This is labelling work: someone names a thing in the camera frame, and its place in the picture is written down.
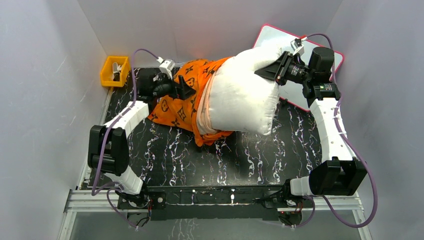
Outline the orange patterned pillowcase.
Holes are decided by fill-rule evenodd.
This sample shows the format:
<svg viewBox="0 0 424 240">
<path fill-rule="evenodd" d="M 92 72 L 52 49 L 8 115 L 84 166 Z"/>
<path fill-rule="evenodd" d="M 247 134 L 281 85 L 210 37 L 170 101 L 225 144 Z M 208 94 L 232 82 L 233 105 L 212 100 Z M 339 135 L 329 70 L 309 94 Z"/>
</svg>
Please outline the orange patterned pillowcase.
<svg viewBox="0 0 424 240">
<path fill-rule="evenodd" d="M 220 60 L 200 58 L 185 63 L 174 75 L 174 81 L 178 83 L 178 77 L 183 76 L 185 83 L 193 88 L 196 93 L 185 100 L 173 99 L 170 96 L 162 97 L 148 119 L 156 124 L 178 127 L 193 132 L 195 143 L 199 147 L 210 146 L 215 141 L 230 136 L 233 133 L 232 131 L 217 130 L 215 133 L 200 133 L 197 124 L 202 94 L 215 72 L 228 59 L 228 57 Z"/>
</svg>

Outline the white pillow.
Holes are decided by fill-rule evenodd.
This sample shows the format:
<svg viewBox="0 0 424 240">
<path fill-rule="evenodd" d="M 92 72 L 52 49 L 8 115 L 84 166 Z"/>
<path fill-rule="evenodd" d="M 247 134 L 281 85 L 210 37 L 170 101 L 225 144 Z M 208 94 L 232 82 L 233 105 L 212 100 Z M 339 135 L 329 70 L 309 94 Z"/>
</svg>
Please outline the white pillow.
<svg viewBox="0 0 424 240">
<path fill-rule="evenodd" d="M 269 135 L 279 101 L 279 86 L 255 71 L 275 62 L 282 53 L 282 46 L 268 44 L 225 60 L 201 95 L 196 117 L 199 133 L 238 131 Z"/>
</svg>

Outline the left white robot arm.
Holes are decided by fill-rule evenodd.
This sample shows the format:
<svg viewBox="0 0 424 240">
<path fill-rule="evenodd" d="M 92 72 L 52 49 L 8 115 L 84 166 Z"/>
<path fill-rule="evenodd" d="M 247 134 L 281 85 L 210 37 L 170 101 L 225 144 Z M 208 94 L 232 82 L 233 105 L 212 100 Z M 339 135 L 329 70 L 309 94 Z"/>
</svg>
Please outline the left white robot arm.
<svg viewBox="0 0 424 240">
<path fill-rule="evenodd" d="M 195 81 L 178 75 L 172 79 L 167 73 L 158 73 L 143 83 L 133 82 L 133 100 L 112 120 L 94 125 L 89 132 L 88 166 L 95 171 L 92 195 L 106 187 L 129 195 L 137 208 L 149 203 L 149 194 L 143 191 L 143 180 L 130 167 L 128 136 L 153 111 L 162 97 L 187 100 L 194 96 Z"/>
</svg>

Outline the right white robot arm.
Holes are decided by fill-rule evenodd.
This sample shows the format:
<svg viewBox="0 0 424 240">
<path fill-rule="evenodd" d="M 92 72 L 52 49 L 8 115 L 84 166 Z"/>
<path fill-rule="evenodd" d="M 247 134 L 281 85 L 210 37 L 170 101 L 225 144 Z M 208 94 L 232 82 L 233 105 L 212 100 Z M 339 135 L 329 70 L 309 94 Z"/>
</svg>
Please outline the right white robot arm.
<svg viewBox="0 0 424 240">
<path fill-rule="evenodd" d="M 282 202 L 295 207 L 302 196 L 352 196 L 367 175 L 367 170 L 346 143 L 338 109 L 341 93 L 330 81 L 335 52 L 327 47 L 315 47 L 305 64 L 299 54 L 284 51 L 273 63 L 255 74 L 283 86 L 288 81 L 302 85 L 302 94 L 314 117 L 318 130 L 322 160 L 309 176 L 290 179 L 282 192 Z"/>
</svg>

